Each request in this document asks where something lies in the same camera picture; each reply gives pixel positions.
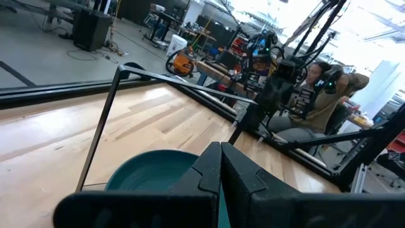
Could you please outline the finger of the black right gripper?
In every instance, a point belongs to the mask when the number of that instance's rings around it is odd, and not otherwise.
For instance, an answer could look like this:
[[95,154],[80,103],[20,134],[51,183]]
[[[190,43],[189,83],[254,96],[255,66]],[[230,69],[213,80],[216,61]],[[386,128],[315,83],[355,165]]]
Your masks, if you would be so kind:
[[278,106],[278,94],[274,88],[273,79],[268,79],[264,91],[264,107],[267,110],[274,109]]
[[280,80],[280,82],[278,83],[278,98],[279,98],[278,106],[280,108],[289,102],[293,91],[294,86],[290,82],[284,79]]

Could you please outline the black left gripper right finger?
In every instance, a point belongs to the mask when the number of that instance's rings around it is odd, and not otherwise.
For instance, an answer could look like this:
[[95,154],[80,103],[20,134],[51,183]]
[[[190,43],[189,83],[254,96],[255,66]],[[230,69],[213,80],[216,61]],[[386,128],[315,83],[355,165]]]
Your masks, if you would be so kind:
[[231,228],[405,228],[405,194],[301,193],[221,145]]

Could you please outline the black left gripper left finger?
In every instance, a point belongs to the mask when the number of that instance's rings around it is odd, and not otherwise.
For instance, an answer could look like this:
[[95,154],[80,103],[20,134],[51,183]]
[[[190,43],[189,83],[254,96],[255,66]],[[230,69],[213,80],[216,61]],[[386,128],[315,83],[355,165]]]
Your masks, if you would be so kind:
[[80,191],[63,198],[54,228],[216,228],[221,144],[212,142],[165,190]]

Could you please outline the dark teal plate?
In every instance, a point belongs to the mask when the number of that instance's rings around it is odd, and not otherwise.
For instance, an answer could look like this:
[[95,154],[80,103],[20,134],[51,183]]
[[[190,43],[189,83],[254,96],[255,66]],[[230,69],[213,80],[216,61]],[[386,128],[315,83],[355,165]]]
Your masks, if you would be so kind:
[[174,149],[152,150],[121,164],[107,181],[106,191],[158,192],[169,189],[198,159]]

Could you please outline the person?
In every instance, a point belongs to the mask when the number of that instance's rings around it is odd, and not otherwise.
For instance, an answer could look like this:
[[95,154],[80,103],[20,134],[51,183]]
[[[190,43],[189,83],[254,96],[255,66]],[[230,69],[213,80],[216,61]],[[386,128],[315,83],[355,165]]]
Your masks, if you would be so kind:
[[337,80],[337,92],[327,94],[321,91],[314,108],[301,119],[296,115],[274,115],[268,124],[268,130],[288,142],[304,141],[325,135],[327,123],[339,100],[365,88],[370,78],[360,73],[342,74]]

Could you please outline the wooden workbench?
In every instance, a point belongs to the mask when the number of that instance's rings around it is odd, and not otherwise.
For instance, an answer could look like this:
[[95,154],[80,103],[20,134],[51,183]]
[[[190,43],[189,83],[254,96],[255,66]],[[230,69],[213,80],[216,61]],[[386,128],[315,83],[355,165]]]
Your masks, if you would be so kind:
[[219,65],[211,64],[207,61],[197,61],[195,68],[200,73],[197,80],[197,85],[199,86],[210,87],[211,84],[206,84],[206,81],[207,79],[211,79],[211,83],[216,84],[216,87],[222,87],[223,92],[234,93],[246,98],[255,98],[257,95],[254,91],[246,90],[244,84],[233,78],[231,71],[226,72]]

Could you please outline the orange shop vacuum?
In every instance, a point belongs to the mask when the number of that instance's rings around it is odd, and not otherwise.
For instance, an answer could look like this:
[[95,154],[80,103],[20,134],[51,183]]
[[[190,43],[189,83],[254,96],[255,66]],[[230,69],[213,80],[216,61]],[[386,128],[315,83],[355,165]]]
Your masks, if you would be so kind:
[[172,53],[166,63],[166,70],[179,77],[193,77],[196,57],[191,47],[185,47]]

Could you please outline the white bin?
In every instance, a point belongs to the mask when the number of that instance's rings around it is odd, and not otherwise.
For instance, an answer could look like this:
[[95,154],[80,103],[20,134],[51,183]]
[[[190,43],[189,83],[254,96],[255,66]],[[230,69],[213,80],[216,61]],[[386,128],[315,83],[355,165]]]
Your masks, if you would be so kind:
[[170,44],[167,47],[166,55],[171,56],[174,52],[181,50],[183,48],[186,48],[187,44],[188,44],[188,42],[186,39],[184,39],[176,34],[173,34],[171,37]]

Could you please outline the black cabinet box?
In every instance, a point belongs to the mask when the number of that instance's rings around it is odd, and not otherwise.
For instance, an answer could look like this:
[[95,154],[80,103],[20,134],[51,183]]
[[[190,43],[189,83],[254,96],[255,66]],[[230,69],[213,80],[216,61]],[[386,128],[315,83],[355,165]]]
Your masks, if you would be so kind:
[[73,44],[88,52],[104,46],[112,17],[89,9],[81,9],[73,21]]

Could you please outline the black aluminium table frame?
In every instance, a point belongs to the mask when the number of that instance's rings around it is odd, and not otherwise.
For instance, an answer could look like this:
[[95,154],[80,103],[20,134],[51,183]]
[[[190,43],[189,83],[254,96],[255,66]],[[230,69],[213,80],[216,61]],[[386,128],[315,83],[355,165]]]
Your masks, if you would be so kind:
[[[147,80],[130,79],[128,72],[125,72],[119,80],[19,87],[10,90],[0,89],[0,110],[161,83],[168,84],[229,122],[236,119],[235,112],[220,104],[219,101],[210,98],[207,89],[181,82],[180,77],[164,76],[161,79],[148,78]],[[404,131],[405,104],[386,122],[375,125],[368,130],[296,142],[282,142],[277,136],[268,136],[264,139],[264,142],[321,175],[339,188],[347,189],[352,184],[355,173],[360,166],[369,165],[378,156],[379,152]],[[324,167],[320,162],[310,158],[309,154],[302,151],[303,148],[350,141],[352,139],[357,139],[359,141],[358,145],[350,150],[342,164],[335,170]]]

